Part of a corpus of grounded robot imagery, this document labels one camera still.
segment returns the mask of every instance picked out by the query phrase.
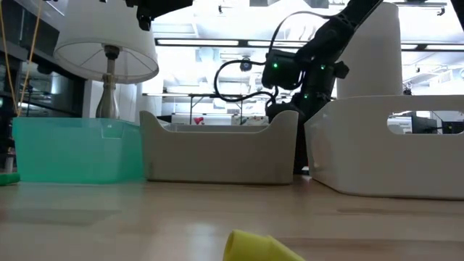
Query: white lampshade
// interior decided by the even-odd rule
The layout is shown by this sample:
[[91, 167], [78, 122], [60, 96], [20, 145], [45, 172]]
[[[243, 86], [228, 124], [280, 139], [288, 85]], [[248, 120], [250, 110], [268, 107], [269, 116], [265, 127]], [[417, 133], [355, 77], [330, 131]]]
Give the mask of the white lampshade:
[[68, 1], [66, 24], [54, 57], [58, 64], [82, 78], [102, 80], [107, 72], [104, 45], [120, 47], [115, 65], [116, 83], [140, 83], [156, 76], [154, 38], [138, 26], [136, 8], [121, 0]]

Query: translucent storage bin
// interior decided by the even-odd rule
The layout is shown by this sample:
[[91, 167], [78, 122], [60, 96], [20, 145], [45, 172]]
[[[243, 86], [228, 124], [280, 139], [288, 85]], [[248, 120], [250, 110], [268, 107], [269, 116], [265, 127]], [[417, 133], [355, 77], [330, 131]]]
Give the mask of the translucent storage bin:
[[144, 179], [139, 127], [111, 119], [19, 117], [21, 181], [105, 184]]

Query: desk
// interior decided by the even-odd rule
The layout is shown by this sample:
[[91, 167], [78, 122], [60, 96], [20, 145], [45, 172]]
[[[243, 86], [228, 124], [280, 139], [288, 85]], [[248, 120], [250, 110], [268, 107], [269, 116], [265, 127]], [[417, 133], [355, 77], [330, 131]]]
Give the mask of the desk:
[[219, 261], [239, 228], [306, 260], [464, 260], [464, 202], [293, 186], [0, 187], [1, 261]]

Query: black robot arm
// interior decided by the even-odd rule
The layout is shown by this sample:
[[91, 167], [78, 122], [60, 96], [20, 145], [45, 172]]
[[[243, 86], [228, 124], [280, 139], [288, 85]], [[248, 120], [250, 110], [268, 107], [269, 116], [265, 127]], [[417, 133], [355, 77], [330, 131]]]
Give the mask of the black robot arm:
[[336, 61], [356, 30], [382, 1], [351, 0], [343, 11], [330, 17], [318, 29], [314, 39], [296, 54], [270, 51], [262, 75], [264, 86], [294, 90], [299, 87], [299, 76], [304, 76], [301, 91], [295, 94], [290, 104], [273, 104], [268, 108], [270, 119], [281, 111], [292, 109], [298, 111], [299, 119], [304, 122], [330, 101], [335, 79], [345, 78], [349, 72], [343, 62]]
[[123, 0], [128, 7], [137, 6], [137, 20], [140, 29], [150, 31], [152, 21], [168, 12], [189, 7], [193, 0]]

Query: lamp stem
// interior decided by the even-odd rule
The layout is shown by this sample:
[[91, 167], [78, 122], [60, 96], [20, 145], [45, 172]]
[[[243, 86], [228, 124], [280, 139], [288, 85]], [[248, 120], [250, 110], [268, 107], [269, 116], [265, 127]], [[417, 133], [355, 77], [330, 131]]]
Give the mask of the lamp stem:
[[115, 96], [115, 64], [119, 49], [114, 46], [105, 46], [105, 53], [108, 58], [107, 74], [103, 75], [103, 94], [96, 108], [96, 117], [118, 120], [120, 114]]

